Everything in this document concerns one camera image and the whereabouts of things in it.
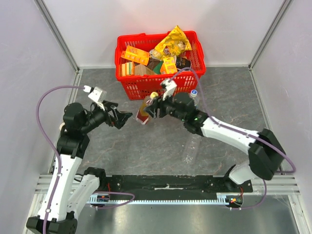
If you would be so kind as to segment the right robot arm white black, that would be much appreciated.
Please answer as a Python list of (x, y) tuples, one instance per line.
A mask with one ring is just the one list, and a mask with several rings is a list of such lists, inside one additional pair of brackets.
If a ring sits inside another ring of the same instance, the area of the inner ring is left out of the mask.
[(222, 122), (199, 110), (187, 93), (156, 97), (144, 110), (153, 118), (175, 117), (190, 133), (217, 139), (247, 154), (248, 160), (231, 167), (223, 179), (229, 192), (255, 177), (271, 180), (284, 159), (284, 150), (271, 130), (251, 131)]

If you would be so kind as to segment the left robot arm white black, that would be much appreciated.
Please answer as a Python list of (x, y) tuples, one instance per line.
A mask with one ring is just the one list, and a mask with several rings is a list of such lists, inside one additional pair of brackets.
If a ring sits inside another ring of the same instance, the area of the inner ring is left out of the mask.
[(103, 123), (121, 129), (133, 114), (119, 111), (117, 103), (105, 100), (91, 105), (91, 111), (77, 102), (64, 109), (64, 125), (57, 141), (56, 166), (50, 186), (38, 214), (26, 223), (27, 229), (35, 234), (74, 234), (78, 217), (90, 196), (107, 187), (105, 170), (89, 167), (76, 190), (71, 191), (90, 142), (88, 133)]

